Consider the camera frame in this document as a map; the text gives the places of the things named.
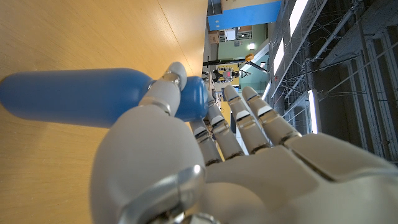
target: wall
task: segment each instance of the wall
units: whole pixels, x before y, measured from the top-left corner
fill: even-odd
[[[266,25],[259,24],[252,27],[252,39],[242,40],[242,45],[234,47],[234,41],[221,42],[218,45],[218,59],[244,58],[253,53],[265,41]],[[249,50],[248,45],[254,43],[255,49]]]
[[[229,9],[236,9],[240,7],[246,7],[246,6],[255,6],[258,4],[264,4],[264,3],[270,3],[270,2],[276,2],[279,0],[221,0],[221,8],[223,11],[229,10]]]
[[[223,11],[222,14],[208,16],[210,30],[251,26],[275,22],[280,8],[280,1],[246,6]]]

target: fluorescent light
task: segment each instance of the fluorescent light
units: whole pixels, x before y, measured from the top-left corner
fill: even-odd
[[[293,35],[294,30],[296,29],[297,24],[300,21],[301,15],[303,14],[307,3],[308,3],[308,0],[297,0],[296,3],[294,4],[293,11],[289,18],[290,36]]]
[[[276,73],[276,71],[278,71],[280,62],[282,61],[282,58],[284,57],[285,52],[284,52],[284,40],[282,39],[280,41],[279,47],[278,47],[278,51],[275,54],[275,58],[274,58],[274,74]]]
[[[248,46],[248,49],[249,49],[249,50],[254,50],[254,48],[255,48],[254,43],[249,44],[249,46]]]
[[[269,80],[266,90],[264,91],[264,94],[261,97],[262,100],[266,100],[266,97],[267,97],[267,94],[268,94],[270,88],[271,88],[271,80]]]
[[[184,218],[185,218],[185,214],[184,214],[184,213],[181,213],[181,214],[179,214],[179,215],[177,215],[177,216],[175,217],[174,221],[175,221],[176,223],[181,223],[182,220],[184,220]]]
[[[321,131],[320,124],[317,123],[320,115],[319,105],[318,105],[318,92],[316,90],[308,91],[308,99],[310,100],[312,133],[317,134],[318,132]]]

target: table surface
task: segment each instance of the table surface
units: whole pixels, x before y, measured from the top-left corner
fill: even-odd
[[[26,70],[126,67],[201,75],[206,0],[0,0],[0,80]],[[107,129],[26,121],[0,106],[0,222],[90,223]]]

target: blue plastic bottle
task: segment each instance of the blue plastic bottle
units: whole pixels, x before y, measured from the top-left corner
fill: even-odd
[[[20,72],[0,83],[0,102],[24,119],[109,128],[135,107],[153,80],[128,68]],[[176,117],[207,114],[207,92],[200,77],[188,77]]]

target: metal joint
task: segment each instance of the metal joint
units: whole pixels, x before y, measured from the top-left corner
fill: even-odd
[[[162,79],[167,80],[169,82],[172,82],[178,86],[178,88],[181,90],[181,82],[180,82],[180,77],[177,74],[174,74],[170,71],[167,71],[164,73],[162,76]]]

